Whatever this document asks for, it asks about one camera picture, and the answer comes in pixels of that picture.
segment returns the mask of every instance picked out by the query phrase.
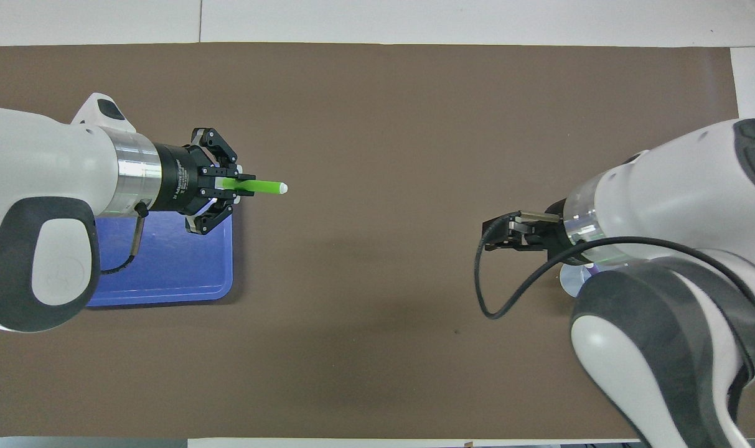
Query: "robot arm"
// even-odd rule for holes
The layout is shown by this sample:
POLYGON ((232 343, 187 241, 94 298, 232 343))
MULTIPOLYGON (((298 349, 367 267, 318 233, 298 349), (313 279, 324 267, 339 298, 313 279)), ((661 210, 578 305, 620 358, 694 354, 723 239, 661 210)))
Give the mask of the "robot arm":
POLYGON ((184 147, 151 142, 99 93, 72 124, 0 108, 0 329, 50 329, 87 304, 101 275, 96 216, 139 216, 131 260, 149 212, 179 212, 206 235, 241 196, 285 192, 237 162, 213 128, 184 147))
MULTIPOLYGON (((733 414, 755 378, 755 119, 641 152, 546 213, 486 222, 480 251, 500 248, 590 266, 571 342, 645 443, 748 446, 733 414)), ((520 292, 483 311, 500 317, 520 292)))

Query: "black cable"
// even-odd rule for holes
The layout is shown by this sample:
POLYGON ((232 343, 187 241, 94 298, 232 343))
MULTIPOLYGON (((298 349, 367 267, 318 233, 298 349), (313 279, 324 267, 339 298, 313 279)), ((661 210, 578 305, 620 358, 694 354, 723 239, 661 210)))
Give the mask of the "black cable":
MULTIPOLYGON (((687 255, 690 255, 691 257, 698 258, 700 261, 704 261, 706 264, 709 264, 714 269, 717 269, 719 272, 721 272, 725 277, 728 278, 728 280, 731 281, 731 283, 736 286, 740 292, 745 296, 745 298, 750 301, 750 303, 755 308, 755 297, 753 295, 753 292, 751 291, 750 287, 748 287, 745 282, 739 278, 736 273, 734 273, 732 270, 728 269, 725 264, 719 262, 716 260, 716 258, 710 257, 710 255, 707 255, 704 252, 701 252, 699 250, 693 249, 688 246, 684 246, 683 244, 679 244, 677 242, 673 241, 667 241, 662 240, 658 238, 648 238, 648 237, 610 237, 610 238, 602 238, 596 241, 580 241, 574 246, 568 248, 567 250, 564 250, 563 252, 557 253, 557 255, 554 255, 554 257, 550 258, 548 261, 546 261, 544 264, 542 264, 538 269, 535 270, 531 275, 529 275, 526 280, 523 281, 523 283, 520 284, 518 289, 516 289, 516 292, 513 293, 513 295, 510 296, 510 298, 505 302, 505 304, 502 305, 502 308, 499 309, 497 312, 491 312, 488 310, 487 306, 485 306, 485 299, 482 296, 482 288, 480 287, 480 279, 479 279, 479 271, 480 271, 480 260, 482 259, 482 252, 485 247, 485 243, 488 239, 488 235, 491 235, 491 233, 499 227, 500 224, 506 224, 509 220, 509 217, 511 215, 504 215, 500 218, 497 218, 494 220, 494 222, 491 222, 490 226, 488 226, 487 229, 485 229, 485 232, 482 234, 482 238, 480 238, 480 245, 477 247, 477 256, 474 258, 474 287, 477 291, 477 301, 479 301, 480 309, 482 309, 482 314, 485 315, 488 319, 491 320, 497 320, 503 315, 505 315, 510 308, 513 307, 513 305, 518 301, 519 297, 526 292, 526 290, 531 286, 538 278, 540 278, 546 271, 551 269, 551 267, 554 267, 555 264, 558 264, 567 258, 573 257, 574 255, 577 255, 578 253, 585 252, 586 250, 594 249, 596 247, 600 246, 610 246, 613 244, 642 244, 647 246, 658 246, 658 247, 664 247, 665 249, 671 249, 675 250, 676 252, 685 253, 687 255)), ((748 350, 745 348, 745 346, 742 343, 741 338, 739 337, 738 333, 736 332, 736 329, 734 329, 734 326, 732 325, 731 321, 716 301, 710 297, 710 299, 718 306, 718 310, 720 310, 721 315, 723 315, 723 318, 726 320, 726 323, 728 323, 728 328, 731 329, 732 335, 734 337, 734 340, 738 344, 739 349, 741 350, 741 354, 743 355, 743 363, 745 366, 745 369, 748 374, 748 380, 752 379, 755 375, 755 368, 753 366, 753 360, 751 359, 750 354, 748 354, 748 350)))
POLYGON ((129 258, 118 267, 115 267, 112 269, 101 269, 101 275, 109 275, 110 273, 118 273, 121 270, 126 269, 126 267, 129 266, 129 264, 131 264, 131 261, 133 261, 133 258, 136 257, 136 253, 139 253, 139 245, 140 245, 140 242, 142 241, 142 230, 144 230, 144 219, 147 218, 148 216, 148 208, 144 204, 144 202, 138 202, 138 204, 134 206, 134 209, 138 216, 136 217, 136 224, 133 230, 133 239, 131 241, 131 252, 130 252, 129 258))
POLYGON ((112 268, 112 269, 102 269, 101 275, 108 275, 110 273, 118 273, 121 270, 126 269, 126 267, 129 266, 129 264, 131 264, 131 261, 133 261, 133 258, 134 258, 133 255, 129 255, 128 260, 124 261, 123 264, 121 264, 120 266, 112 268))

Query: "silver metal ring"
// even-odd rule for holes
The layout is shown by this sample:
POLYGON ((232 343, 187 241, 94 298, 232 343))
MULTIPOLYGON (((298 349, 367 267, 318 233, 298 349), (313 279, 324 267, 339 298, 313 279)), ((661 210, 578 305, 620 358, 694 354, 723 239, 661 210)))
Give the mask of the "silver metal ring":
POLYGON ((148 208, 161 187, 161 160, 153 143, 138 133, 101 128, 115 144, 118 156, 118 186, 115 196, 100 216, 135 216, 134 207, 144 202, 148 208))

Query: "brown mat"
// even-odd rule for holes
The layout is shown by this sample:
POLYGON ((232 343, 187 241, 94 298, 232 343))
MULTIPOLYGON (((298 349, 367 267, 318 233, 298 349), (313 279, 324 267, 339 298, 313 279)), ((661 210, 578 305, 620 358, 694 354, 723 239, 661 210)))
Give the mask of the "brown mat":
MULTIPOLYGON (((289 194, 238 208, 218 303, 0 332, 0 436, 634 436, 556 273, 480 315, 480 223, 736 116, 728 49, 0 48, 0 107, 67 121, 93 91, 156 141, 216 127, 289 194)), ((494 306, 543 259, 491 253, 494 306)), ((755 437, 755 386, 741 422, 755 437)))

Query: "blue tray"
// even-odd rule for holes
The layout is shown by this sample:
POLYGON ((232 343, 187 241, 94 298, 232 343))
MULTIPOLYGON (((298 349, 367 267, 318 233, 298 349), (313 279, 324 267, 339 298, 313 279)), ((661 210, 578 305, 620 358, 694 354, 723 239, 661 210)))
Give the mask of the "blue tray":
MULTIPOLYGON (((97 218, 101 268, 119 266, 129 256, 135 218, 97 218)), ((136 258, 126 269, 101 276, 87 306, 132 306, 212 301, 233 283, 230 217, 208 235, 184 229, 184 216, 151 212, 144 221, 136 258)))

